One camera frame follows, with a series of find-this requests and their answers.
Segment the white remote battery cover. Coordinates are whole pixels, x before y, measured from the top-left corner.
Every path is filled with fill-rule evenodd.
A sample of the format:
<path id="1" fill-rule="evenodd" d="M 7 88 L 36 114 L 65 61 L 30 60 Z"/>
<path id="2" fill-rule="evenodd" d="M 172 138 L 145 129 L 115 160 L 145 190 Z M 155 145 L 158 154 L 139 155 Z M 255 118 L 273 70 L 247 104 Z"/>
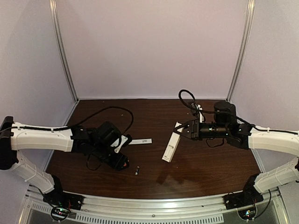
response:
<path id="1" fill-rule="evenodd" d="M 152 139 L 135 139 L 132 140 L 130 145 L 152 144 Z"/>

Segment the white remote control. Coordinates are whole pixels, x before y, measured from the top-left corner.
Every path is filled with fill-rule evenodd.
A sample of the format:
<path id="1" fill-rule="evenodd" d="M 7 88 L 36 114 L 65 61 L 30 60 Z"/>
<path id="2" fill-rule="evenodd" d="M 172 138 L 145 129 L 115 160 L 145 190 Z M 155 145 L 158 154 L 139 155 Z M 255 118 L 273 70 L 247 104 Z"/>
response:
<path id="1" fill-rule="evenodd" d="M 181 135 L 176 132 L 173 132 L 171 134 L 170 140 L 169 140 L 167 147 L 164 151 L 164 154 L 162 156 L 163 161 L 166 161 L 168 163 L 170 163 L 172 161 L 172 158 L 173 158 L 173 156 L 176 152 L 176 149 L 178 147 L 180 137 L 181 137 Z"/>

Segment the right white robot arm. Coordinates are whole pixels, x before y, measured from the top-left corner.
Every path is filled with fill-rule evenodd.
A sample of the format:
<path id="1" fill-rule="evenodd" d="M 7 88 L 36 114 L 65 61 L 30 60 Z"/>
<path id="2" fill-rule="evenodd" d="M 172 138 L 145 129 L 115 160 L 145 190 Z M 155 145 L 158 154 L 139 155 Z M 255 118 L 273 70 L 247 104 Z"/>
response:
<path id="1" fill-rule="evenodd" d="M 263 149 L 299 155 L 298 132 L 263 128 L 241 120 L 236 115 L 235 105 L 227 101 L 216 102 L 211 113 L 214 115 L 213 122 L 193 119 L 175 127 L 173 131 L 191 140 L 222 139 L 239 149 Z M 295 158 L 266 173 L 252 175 L 242 192 L 227 194 L 224 199 L 227 204 L 259 202 L 264 192 L 298 180 L 299 159 Z"/>

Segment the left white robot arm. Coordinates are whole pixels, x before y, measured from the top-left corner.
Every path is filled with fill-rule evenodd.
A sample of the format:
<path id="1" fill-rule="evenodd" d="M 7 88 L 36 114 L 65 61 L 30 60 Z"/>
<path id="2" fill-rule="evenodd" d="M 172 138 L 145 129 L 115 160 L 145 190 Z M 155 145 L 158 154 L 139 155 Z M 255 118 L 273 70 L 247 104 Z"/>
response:
<path id="1" fill-rule="evenodd" d="M 84 128 L 80 125 L 41 127 L 26 126 L 7 116 L 0 126 L 0 169 L 11 170 L 24 181 L 36 186 L 46 202 L 63 205 L 70 200 L 63 192 L 59 178 L 42 171 L 26 159 L 21 153 L 23 149 L 94 156 L 100 162 L 121 171 L 129 167 L 129 160 L 115 149 L 125 147 L 131 140 L 130 135 L 125 136 L 108 121 L 97 128 Z"/>

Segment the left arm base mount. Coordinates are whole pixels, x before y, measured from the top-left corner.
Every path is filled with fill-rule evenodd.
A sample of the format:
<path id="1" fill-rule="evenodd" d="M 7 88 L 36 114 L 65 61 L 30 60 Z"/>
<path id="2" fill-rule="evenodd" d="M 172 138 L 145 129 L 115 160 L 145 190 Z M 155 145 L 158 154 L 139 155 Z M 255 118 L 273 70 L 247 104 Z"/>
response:
<path id="1" fill-rule="evenodd" d="M 64 221 L 73 210 L 81 210 L 84 197 L 82 195 L 63 192 L 57 194 L 43 194 L 43 201 L 50 207 L 50 216 L 56 222 Z"/>

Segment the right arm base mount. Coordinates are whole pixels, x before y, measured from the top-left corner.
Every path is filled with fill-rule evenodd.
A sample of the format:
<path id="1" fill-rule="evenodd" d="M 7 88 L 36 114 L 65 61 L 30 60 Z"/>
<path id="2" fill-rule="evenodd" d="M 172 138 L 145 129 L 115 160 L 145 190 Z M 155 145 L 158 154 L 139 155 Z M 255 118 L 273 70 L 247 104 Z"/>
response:
<path id="1" fill-rule="evenodd" d="M 223 200 L 226 210 L 237 209 L 242 220 L 251 221 L 257 216 L 256 204 L 263 201 L 263 196 L 253 191 L 231 192 L 224 195 Z"/>

